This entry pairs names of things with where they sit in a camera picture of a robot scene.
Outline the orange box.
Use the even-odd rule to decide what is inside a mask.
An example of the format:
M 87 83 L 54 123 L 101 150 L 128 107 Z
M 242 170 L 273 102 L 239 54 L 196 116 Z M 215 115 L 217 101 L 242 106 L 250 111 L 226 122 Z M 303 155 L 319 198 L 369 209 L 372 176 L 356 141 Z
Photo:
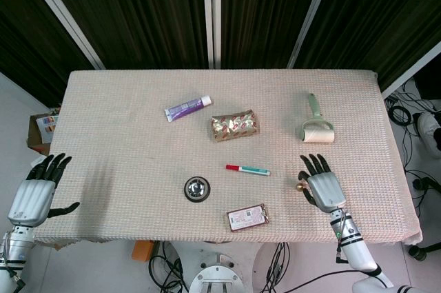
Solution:
M 132 260 L 148 262 L 152 256 L 155 242 L 137 240 L 132 250 Z

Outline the purple toothpaste tube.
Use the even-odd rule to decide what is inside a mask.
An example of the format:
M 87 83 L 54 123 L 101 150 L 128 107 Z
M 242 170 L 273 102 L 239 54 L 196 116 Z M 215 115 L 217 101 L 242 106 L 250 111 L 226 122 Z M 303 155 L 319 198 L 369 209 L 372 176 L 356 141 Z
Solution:
M 165 116 L 168 122 L 173 122 L 195 111 L 201 110 L 212 104 L 211 97 L 205 95 L 180 105 L 165 109 Z

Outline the white shoe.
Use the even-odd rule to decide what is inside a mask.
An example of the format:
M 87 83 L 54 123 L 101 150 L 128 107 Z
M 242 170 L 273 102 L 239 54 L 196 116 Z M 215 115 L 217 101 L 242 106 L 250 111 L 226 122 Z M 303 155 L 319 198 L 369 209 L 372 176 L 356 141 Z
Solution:
M 427 150 L 435 157 L 441 158 L 441 125 L 433 114 L 422 113 L 417 120 L 417 129 Z

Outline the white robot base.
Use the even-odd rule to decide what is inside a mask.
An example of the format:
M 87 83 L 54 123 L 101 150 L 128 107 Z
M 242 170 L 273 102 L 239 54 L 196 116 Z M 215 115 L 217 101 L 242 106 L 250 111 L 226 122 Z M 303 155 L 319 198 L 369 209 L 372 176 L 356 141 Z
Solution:
M 291 261 L 288 243 L 274 244 L 274 253 L 255 268 L 265 243 L 172 241 L 181 262 L 187 293 L 276 293 Z

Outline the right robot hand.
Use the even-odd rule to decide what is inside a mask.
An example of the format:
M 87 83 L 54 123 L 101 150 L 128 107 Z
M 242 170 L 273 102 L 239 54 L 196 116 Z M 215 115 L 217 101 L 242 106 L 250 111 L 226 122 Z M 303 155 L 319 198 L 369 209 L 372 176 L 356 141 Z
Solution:
M 337 176 L 331 171 L 328 162 L 321 155 L 300 155 L 307 171 L 298 173 L 299 183 L 306 200 L 324 213 L 332 213 L 343 208 L 347 202 Z

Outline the green lint roller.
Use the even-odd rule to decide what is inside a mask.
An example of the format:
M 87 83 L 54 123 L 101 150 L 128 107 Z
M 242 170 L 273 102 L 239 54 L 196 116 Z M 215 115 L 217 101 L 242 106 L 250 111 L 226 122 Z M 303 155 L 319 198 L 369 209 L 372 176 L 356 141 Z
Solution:
M 308 94 L 308 103 L 312 117 L 302 123 L 300 140 L 303 143 L 333 143 L 335 140 L 334 126 L 323 118 L 315 94 Z

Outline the cardboard box with papers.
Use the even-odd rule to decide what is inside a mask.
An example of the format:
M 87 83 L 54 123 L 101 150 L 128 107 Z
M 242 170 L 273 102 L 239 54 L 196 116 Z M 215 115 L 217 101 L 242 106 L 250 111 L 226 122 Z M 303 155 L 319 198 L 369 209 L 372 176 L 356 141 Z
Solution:
M 27 137 L 28 148 L 39 154 L 49 155 L 60 109 L 60 107 L 52 108 L 48 113 L 30 116 Z

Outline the black chair base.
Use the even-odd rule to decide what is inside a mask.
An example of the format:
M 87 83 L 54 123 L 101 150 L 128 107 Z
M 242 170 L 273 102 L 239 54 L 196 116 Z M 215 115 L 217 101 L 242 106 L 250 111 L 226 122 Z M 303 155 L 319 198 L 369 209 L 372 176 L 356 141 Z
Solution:
M 415 192 L 421 192 L 413 200 L 423 238 L 412 245 L 408 253 L 413 259 L 424 261 L 429 253 L 441 251 L 441 184 L 425 176 L 414 179 L 412 186 Z

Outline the gold foil wrapped package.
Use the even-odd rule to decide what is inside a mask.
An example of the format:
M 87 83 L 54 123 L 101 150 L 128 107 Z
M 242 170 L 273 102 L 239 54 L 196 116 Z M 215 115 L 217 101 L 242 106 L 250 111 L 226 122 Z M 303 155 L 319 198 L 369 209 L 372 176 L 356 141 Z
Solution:
M 259 120 L 253 110 L 213 116 L 211 128 L 216 142 L 249 137 L 260 132 Z

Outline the beige woven tablecloth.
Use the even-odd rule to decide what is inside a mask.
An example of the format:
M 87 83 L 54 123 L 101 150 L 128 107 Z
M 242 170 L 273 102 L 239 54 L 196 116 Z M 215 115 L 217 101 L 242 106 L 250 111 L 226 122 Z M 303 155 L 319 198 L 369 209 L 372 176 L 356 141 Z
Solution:
M 333 143 L 303 143 L 315 94 Z M 212 104 L 168 122 L 165 109 L 208 95 Z M 213 116 L 253 110 L 260 132 L 216 142 Z M 335 172 L 368 243 L 422 240 L 399 151 L 369 70 L 84 70 L 68 80 L 50 150 L 72 158 L 55 192 L 71 214 L 36 229 L 41 243 L 80 240 L 332 242 L 329 216 L 296 190 L 300 155 Z M 227 170 L 266 169 L 269 176 Z M 192 203 L 188 179 L 209 181 Z M 263 203 L 269 223 L 232 232 L 227 213 Z

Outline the red and green marker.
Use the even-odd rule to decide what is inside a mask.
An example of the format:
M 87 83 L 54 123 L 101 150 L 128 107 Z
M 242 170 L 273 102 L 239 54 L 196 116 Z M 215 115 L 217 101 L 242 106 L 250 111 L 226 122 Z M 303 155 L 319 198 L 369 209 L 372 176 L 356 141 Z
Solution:
M 261 168 L 253 168 L 253 167 L 249 167 L 249 166 L 227 164 L 225 166 L 225 168 L 227 170 L 231 170 L 231 171 L 246 172 L 249 174 L 257 174 L 257 175 L 261 175 L 261 176 L 269 176 L 271 174 L 271 172 L 269 170 L 261 169 Z

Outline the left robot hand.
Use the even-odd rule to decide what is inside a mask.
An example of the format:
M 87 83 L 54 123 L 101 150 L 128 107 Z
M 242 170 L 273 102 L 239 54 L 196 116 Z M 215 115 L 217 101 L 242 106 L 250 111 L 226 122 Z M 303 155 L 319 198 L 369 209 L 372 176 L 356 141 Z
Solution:
M 65 208 L 52 208 L 54 194 L 72 158 L 60 153 L 47 156 L 36 164 L 20 183 L 12 202 L 8 219 L 15 226 L 36 228 L 46 219 L 75 211 L 79 202 Z

